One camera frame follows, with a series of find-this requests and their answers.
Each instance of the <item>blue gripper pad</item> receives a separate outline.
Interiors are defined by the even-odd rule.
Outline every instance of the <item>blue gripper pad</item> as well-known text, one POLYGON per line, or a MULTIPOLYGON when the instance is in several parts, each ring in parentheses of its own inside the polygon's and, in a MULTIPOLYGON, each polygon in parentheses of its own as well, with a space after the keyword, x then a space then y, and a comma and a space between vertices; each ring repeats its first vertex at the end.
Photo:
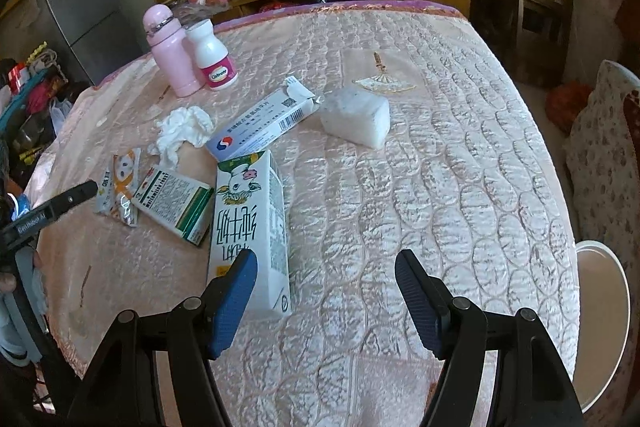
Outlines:
POLYGON ((396 257, 396 282, 422 345, 437 356, 442 349, 442 318, 428 298, 437 290, 411 250, 396 257))
POLYGON ((254 290, 255 279, 258 275, 258 259, 253 251, 248 250, 248 252, 249 255, 246 258, 237 258, 229 272, 222 278, 226 282, 228 277, 235 275, 234 280, 230 281, 229 286, 226 288, 222 302, 220 302, 213 317, 212 340, 209 344, 209 352, 214 360, 227 347, 231 346, 246 304, 249 302, 251 292, 254 290), (243 262, 242 266, 236 267, 238 262, 243 262))

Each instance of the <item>white sponge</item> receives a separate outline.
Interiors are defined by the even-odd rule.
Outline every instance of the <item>white sponge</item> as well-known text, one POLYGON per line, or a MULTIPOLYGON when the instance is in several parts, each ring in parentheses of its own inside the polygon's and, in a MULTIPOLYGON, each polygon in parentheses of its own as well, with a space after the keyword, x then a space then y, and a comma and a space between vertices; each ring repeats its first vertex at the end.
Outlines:
POLYGON ((343 87, 325 96, 319 112, 327 133, 372 149, 385 146, 391 118, 389 101, 384 96, 343 87))

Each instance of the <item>pink thermos bottle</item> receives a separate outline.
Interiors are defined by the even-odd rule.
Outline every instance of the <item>pink thermos bottle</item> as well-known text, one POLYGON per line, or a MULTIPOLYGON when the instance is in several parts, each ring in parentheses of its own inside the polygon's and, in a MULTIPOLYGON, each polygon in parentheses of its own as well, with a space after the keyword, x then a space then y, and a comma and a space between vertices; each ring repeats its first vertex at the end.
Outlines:
POLYGON ((142 23, 156 64, 167 76, 175 95, 189 96, 204 86, 206 79, 194 63, 193 46, 171 10, 164 4, 156 4, 145 12, 142 23))

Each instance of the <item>red and blue logo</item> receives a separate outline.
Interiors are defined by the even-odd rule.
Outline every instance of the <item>red and blue logo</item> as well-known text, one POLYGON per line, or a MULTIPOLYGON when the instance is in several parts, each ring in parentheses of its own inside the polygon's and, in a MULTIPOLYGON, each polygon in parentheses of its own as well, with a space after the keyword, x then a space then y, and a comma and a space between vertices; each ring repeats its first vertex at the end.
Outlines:
POLYGON ((230 136, 225 136, 218 142, 218 145, 216 145, 216 149, 218 149, 219 151, 223 151, 227 147, 229 147, 233 143, 233 141, 233 138, 231 138, 230 136))

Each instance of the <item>beige round seat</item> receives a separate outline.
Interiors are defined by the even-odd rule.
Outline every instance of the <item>beige round seat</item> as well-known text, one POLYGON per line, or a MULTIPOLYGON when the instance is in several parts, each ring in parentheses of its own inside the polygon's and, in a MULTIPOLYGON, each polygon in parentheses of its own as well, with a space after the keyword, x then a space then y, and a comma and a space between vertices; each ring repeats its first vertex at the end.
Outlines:
POLYGON ((582 412, 607 388, 629 330, 629 288, 615 254, 598 241, 576 245, 580 282, 580 333, 574 389, 582 412))

